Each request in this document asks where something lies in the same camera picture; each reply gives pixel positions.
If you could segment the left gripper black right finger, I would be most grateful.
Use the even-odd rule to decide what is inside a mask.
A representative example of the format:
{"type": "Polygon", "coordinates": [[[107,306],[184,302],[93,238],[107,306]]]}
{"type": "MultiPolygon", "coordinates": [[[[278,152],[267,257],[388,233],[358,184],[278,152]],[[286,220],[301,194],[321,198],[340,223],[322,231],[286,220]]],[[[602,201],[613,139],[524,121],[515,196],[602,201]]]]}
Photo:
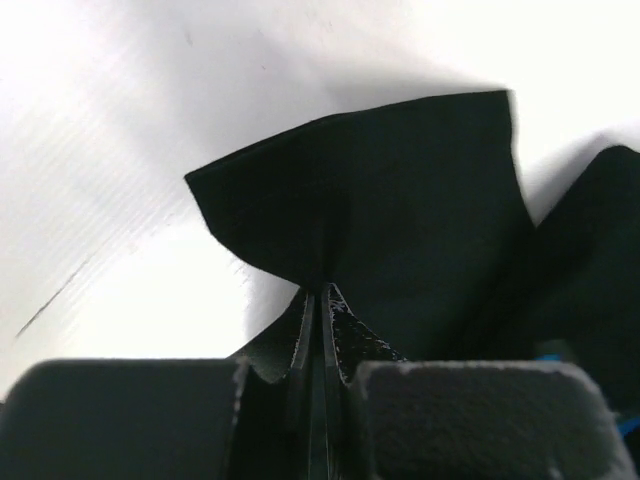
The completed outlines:
{"type": "Polygon", "coordinates": [[[596,383],[554,360],[411,362],[321,296],[332,479],[631,479],[596,383]]]}

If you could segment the black graphic t shirt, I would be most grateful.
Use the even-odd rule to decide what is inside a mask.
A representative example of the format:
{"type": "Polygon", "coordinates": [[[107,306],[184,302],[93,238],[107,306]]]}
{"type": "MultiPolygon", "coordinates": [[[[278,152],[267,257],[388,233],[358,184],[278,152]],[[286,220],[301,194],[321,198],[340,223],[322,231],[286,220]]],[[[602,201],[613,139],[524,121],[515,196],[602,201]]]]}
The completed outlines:
{"type": "Polygon", "coordinates": [[[639,154],[612,145],[540,223],[503,91],[334,115],[186,176],[211,234],[312,291],[332,283],[412,360],[578,363],[639,426],[639,154]]]}

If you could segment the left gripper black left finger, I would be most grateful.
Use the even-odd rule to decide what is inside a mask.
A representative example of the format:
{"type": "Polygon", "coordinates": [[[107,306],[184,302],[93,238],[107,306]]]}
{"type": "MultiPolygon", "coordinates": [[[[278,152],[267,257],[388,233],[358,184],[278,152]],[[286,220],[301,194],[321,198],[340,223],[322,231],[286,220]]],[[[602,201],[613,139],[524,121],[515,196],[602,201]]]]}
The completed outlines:
{"type": "Polygon", "coordinates": [[[5,479],[302,479],[313,297],[227,359],[56,360],[1,407],[5,479]]]}

